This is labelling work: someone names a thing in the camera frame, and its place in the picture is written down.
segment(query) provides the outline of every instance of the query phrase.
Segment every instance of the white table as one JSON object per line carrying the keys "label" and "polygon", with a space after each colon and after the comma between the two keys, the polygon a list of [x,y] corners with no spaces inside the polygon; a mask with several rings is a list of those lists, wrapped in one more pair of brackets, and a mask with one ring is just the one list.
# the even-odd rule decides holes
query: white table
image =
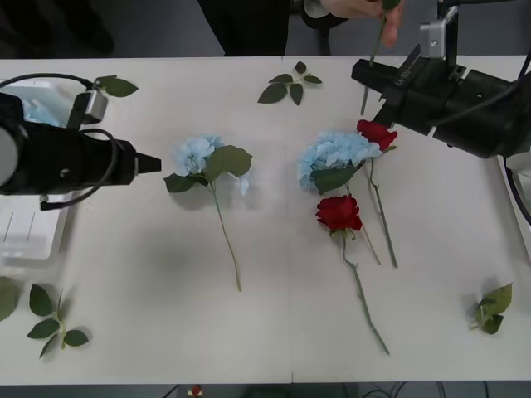
{"label": "white table", "polygon": [[[300,190],[295,171],[319,132],[355,127],[357,58],[303,59],[322,89],[307,90],[300,107],[257,104],[267,81],[296,61],[2,61],[0,78],[55,71],[133,81],[140,90],[114,99],[103,127],[161,157],[163,172],[102,189],[74,210],[56,258],[3,261],[0,274],[27,283],[0,323],[0,384],[531,379],[531,269],[495,160],[405,129],[377,171],[399,269],[363,174],[353,180],[383,265],[362,239],[348,256],[392,356],[381,352],[339,247],[315,220],[319,198]],[[508,79],[522,61],[460,60]],[[373,93],[367,116],[377,110]],[[243,293],[206,190],[172,197],[162,180],[173,171],[171,147],[200,133],[254,155],[247,197],[226,181],[221,199]],[[499,334],[469,331],[466,309],[509,282],[514,301]],[[37,360],[42,344],[26,338],[36,322],[31,283],[64,288],[68,327],[87,326],[90,344]]]}

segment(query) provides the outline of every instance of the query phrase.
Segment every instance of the rose stem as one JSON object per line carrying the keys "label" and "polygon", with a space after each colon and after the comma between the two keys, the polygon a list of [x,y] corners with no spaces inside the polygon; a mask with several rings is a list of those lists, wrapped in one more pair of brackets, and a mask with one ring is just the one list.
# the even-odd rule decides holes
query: rose stem
{"label": "rose stem", "polygon": [[367,242],[369,246],[371,246],[371,250],[373,251],[373,255],[374,255],[374,258],[376,259],[376,262],[378,263],[378,265],[382,265],[382,263],[380,262],[380,259],[378,258],[378,255],[376,254],[376,250],[374,249],[373,243],[371,242],[371,238],[368,237],[367,228],[365,228],[365,226],[362,226],[362,229],[363,229],[363,232],[365,232],[365,236],[367,237]]}
{"label": "rose stem", "polygon": [[238,285],[238,291],[241,292],[240,270],[238,269],[238,261],[236,260],[236,256],[234,255],[234,250],[232,249],[231,242],[229,241],[229,237],[227,236],[227,232],[225,231],[225,224],[223,224],[222,211],[219,208],[219,202],[217,201],[216,186],[214,185],[213,182],[211,182],[211,184],[212,184],[212,195],[214,196],[214,202],[216,203],[217,214],[219,215],[219,221],[222,223],[223,235],[225,236],[225,240],[227,241],[227,244],[229,245],[229,250],[231,251],[232,260],[234,261],[234,270],[236,272],[236,284]]}
{"label": "rose stem", "polygon": [[[376,58],[376,54],[378,53],[378,50],[380,48],[380,42],[382,41],[382,34],[383,34],[383,28],[385,27],[385,24],[387,22],[387,19],[382,17],[382,25],[380,26],[380,33],[378,33],[378,41],[376,42],[376,46],[374,47],[374,51],[371,55],[371,59],[368,62],[369,67],[373,67],[374,65],[374,58]],[[362,102],[362,111],[361,115],[365,113],[365,107],[367,106],[367,99],[368,99],[368,87],[365,86],[365,91],[363,92],[363,102]]]}
{"label": "rose stem", "polygon": [[380,208],[380,216],[383,221],[383,229],[385,232],[385,237],[387,239],[387,247],[389,248],[389,254],[391,255],[391,262],[394,268],[398,268],[397,257],[395,256],[395,250],[392,248],[391,235],[389,234],[389,227],[387,226],[387,220],[385,218],[385,213],[383,212],[382,198],[380,197],[380,186],[376,185],[373,181],[373,172],[374,172],[374,158],[371,158],[371,173],[369,176],[369,183],[373,186],[374,191],[376,192],[376,199],[378,200],[378,207]]}
{"label": "rose stem", "polygon": [[348,264],[350,269],[354,272],[354,277],[356,278],[356,283],[358,284],[359,297],[362,300],[363,311],[365,312],[365,318],[367,319],[368,326],[373,330],[374,336],[376,336],[376,339],[380,342],[380,345],[382,346],[383,351],[385,351],[385,353],[390,356],[391,353],[387,349],[385,342],[383,342],[383,339],[380,336],[380,333],[378,333],[378,330],[376,329],[376,327],[373,324],[373,321],[371,320],[371,314],[368,311],[367,301],[365,300],[365,294],[363,293],[362,281],[360,280],[359,275],[358,275],[358,269],[356,268],[356,265],[352,264],[350,261],[347,260],[347,257],[345,256],[346,249],[347,249],[347,241],[345,240],[345,237],[343,237],[343,260],[345,261],[345,263]]}

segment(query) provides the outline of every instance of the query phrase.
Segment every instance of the hydrangea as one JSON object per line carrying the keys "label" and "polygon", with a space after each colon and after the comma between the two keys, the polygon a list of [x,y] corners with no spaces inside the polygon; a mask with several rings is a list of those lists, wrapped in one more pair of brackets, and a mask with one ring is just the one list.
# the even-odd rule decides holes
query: hydrangea
{"label": "hydrangea", "polygon": [[314,185],[310,176],[314,170],[345,168],[349,163],[357,166],[367,158],[381,155],[377,143],[370,143],[358,133],[321,133],[315,145],[300,156],[297,178],[303,188],[309,189]]}
{"label": "hydrangea", "polygon": [[207,166],[208,157],[225,144],[217,135],[203,135],[189,138],[183,145],[173,151],[173,161],[177,167],[176,174],[186,177],[189,174],[199,174]]}

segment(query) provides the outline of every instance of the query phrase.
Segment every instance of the hand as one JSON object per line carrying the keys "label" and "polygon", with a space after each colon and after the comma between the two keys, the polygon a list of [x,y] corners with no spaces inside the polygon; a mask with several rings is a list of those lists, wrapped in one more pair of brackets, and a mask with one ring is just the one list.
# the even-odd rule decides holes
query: hand
{"label": "hand", "polygon": [[[321,0],[321,3],[330,13],[340,18],[382,18],[382,0]],[[397,42],[403,5],[404,0],[401,0],[396,8],[386,14],[387,23],[382,34],[384,46],[390,47]]]}

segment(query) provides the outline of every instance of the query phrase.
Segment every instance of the red rose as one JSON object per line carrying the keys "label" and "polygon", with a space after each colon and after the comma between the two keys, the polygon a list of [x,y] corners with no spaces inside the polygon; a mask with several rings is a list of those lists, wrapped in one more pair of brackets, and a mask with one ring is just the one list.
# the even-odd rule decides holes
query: red rose
{"label": "red rose", "polygon": [[362,229],[358,203],[351,195],[323,199],[317,208],[319,209],[316,214],[318,221],[330,230]]}
{"label": "red rose", "polygon": [[380,150],[385,151],[389,145],[397,138],[396,132],[390,132],[381,124],[376,122],[368,122],[367,120],[360,120],[358,122],[358,131],[360,135],[364,136],[371,143],[380,145]]}

